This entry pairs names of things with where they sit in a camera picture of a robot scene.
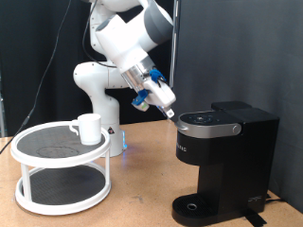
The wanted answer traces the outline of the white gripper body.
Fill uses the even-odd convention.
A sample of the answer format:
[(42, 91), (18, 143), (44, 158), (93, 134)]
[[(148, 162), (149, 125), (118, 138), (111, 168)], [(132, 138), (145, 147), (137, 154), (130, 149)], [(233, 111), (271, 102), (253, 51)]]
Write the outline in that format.
[(163, 81), (154, 82), (147, 79), (143, 83), (143, 87), (148, 91), (145, 100), (151, 105), (167, 108), (176, 100), (173, 91)]

